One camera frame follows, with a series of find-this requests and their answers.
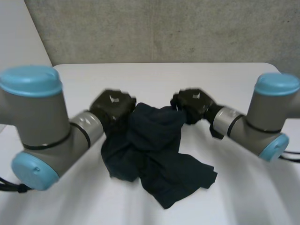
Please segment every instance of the light blue end cap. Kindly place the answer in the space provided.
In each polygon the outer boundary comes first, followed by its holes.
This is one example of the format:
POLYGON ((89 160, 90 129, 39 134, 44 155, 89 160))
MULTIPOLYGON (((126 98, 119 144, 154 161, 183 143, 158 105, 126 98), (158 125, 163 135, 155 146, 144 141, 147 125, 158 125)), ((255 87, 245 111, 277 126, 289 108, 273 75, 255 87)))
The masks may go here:
POLYGON ((11 94, 43 98, 62 91, 59 73, 47 66, 21 66, 0 74, 0 87, 11 94))
POLYGON ((285 96, 300 89, 300 79, 281 73, 262 74, 257 79, 255 92, 266 96, 285 96))
POLYGON ((25 152, 16 155, 11 167, 21 182, 39 191, 47 190, 60 179, 48 164, 25 152))
POLYGON ((285 151, 289 144, 289 138, 285 134, 274 139, 258 156, 266 161, 278 158, 285 151))

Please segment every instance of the white table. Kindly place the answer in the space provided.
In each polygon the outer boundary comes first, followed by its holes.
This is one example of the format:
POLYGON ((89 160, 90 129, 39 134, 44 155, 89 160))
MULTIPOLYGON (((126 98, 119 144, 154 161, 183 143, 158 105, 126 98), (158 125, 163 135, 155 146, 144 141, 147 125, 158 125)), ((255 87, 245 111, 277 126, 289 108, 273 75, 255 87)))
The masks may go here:
MULTIPOLYGON (((78 64, 55 67, 64 83, 69 116, 88 108, 104 89, 128 91, 155 107, 169 104, 173 93, 200 87, 214 99, 247 113, 257 77, 277 69, 265 63, 78 64)), ((300 121, 287 121, 288 150, 297 150, 300 121)), ((300 167, 267 163, 225 138, 214 140, 209 125, 184 126, 180 152, 215 166, 210 189, 163 210, 137 181, 111 179, 96 143, 51 189, 27 194, 0 194, 1 225, 298 225, 300 167)), ((0 135, 1 175, 22 149, 16 131, 0 135)))

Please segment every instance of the crumpled fabric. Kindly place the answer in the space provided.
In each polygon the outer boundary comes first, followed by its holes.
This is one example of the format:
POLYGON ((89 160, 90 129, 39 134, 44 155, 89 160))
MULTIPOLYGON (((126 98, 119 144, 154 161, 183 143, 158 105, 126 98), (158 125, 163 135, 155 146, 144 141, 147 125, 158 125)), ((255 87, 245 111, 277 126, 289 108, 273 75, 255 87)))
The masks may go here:
POLYGON ((140 177, 164 209, 215 182, 213 166, 178 152, 186 122, 183 111, 139 103, 127 122, 126 129, 107 132, 101 149, 111 177, 130 182, 140 177))

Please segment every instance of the black cable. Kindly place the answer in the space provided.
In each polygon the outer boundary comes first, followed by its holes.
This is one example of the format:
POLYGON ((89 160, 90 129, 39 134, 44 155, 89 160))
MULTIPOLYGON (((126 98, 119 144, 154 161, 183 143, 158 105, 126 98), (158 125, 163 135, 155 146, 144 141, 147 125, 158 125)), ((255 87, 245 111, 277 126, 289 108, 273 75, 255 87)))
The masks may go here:
POLYGON ((292 162, 292 163, 300 163, 300 159, 292 159, 292 158, 285 158, 283 156, 279 156, 280 159, 292 162))
POLYGON ((16 186, 16 187, 18 186, 17 184, 13 184, 13 183, 11 183, 11 182, 9 182, 9 181, 1 178, 1 177, 0 177, 0 182, 2 182, 3 184, 11 185, 11 186, 16 186))
POLYGON ((13 184, 3 178, 0 177, 0 191, 10 191, 10 192, 18 192, 18 193, 26 193, 29 190, 32 190, 30 187, 25 184, 13 184))
POLYGON ((294 155, 300 155, 300 152, 295 152, 295 151, 284 151, 283 153, 294 154, 294 155))

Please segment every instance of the gray wall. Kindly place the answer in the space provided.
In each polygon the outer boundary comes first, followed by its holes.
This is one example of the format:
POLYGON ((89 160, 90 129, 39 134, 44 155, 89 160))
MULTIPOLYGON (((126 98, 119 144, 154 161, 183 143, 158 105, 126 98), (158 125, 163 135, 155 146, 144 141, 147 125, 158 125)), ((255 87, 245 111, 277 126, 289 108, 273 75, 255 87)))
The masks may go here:
POLYGON ((53 63, 268 62, 300 74, 300 0, 25 0, 53 63))

